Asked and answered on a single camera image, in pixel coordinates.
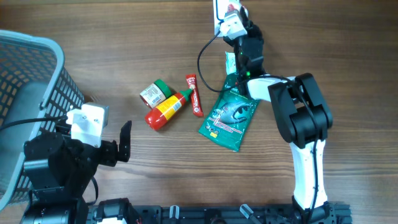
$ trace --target red sauce bottle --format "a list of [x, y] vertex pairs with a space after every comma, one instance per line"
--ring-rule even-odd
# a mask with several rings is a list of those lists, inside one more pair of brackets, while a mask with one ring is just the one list
[[191, 89], [174, 94], [152, 109], [146, 116], [146, 123], [153, 129], [159, 130], [169, 119], [190, 99]]

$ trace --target bottle label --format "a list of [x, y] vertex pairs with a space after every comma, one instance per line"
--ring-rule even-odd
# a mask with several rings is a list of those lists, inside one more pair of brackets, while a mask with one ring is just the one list
[[176, 96], [171, 96], [169, 99], [156, 106], [156, 108], [162, 112], [166, 120], [168, 121], [178, 109], [181, 107], [181, 102]]
[[155, 84], [150, 84], [144, 91], [140, 93], [143, 99], [149, 104], [151, 108], [159, 105], [159, 103], [166, 100], [166, 96], [162, 90]]

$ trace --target mesh basket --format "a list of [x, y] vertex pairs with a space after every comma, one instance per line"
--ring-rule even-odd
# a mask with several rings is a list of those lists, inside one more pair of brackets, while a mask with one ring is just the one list
[[[28, 118], [65, 114], [84, 97], [63, 67], [61, 47], [54, 41], [0, 30], [0, 126]], [[28, 200], [31, 183], [24, 174], [23, 143], [53, 121], [22, 124], [0, 132], [0, 211]]]

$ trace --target green package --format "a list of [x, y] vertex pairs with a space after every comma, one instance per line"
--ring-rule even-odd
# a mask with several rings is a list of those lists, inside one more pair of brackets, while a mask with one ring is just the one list
[[[236, 73], [227, 75], [223, 90], [233, 86]], [[199, 133], [220, 146], [238, 152], [259, 100], [239, 95], [237, 88], [220, 93]]]

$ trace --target wood grain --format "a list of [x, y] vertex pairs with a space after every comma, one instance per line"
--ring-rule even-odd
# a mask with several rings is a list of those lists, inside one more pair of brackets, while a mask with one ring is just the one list
[[[324, 155], [330, 201], [351, 205], [355, 223], [396, 223], [398, 214], [398, 3], [394, 1], [248, 1], [262, 29], [264, 66], [275, 75], [314, 74], [334, 117]], [[211, 1], [1, 6], [0, 29], [49, 37], [64, 49], [80, 90], [111, 107], [105, 139], [132, 120], [131, 159], [99, 167], [99, 200], [136, 205], [289, 203], [294, 167], [271, 105], [261, 103], [239, 153], [197, 133], [203, 118], [186, 106], [152, 131], [139, 92], [157, 78], [187, 87], [200, 49], [213, 35]], [[201, 69], [221, 88], [224, 51], [216, 40]], [[199, 82], [205, 114], [217, 94]], [[93, 188], [85, 195], [91, 200]], [[18, 223], [7, 207], [1, 223]]]
[[2, 0], [0, 5], [33, 5], [33, 4], [86, 4], [86, 3], [121, 3], [121, 2], [190, 2], [208, 0]]

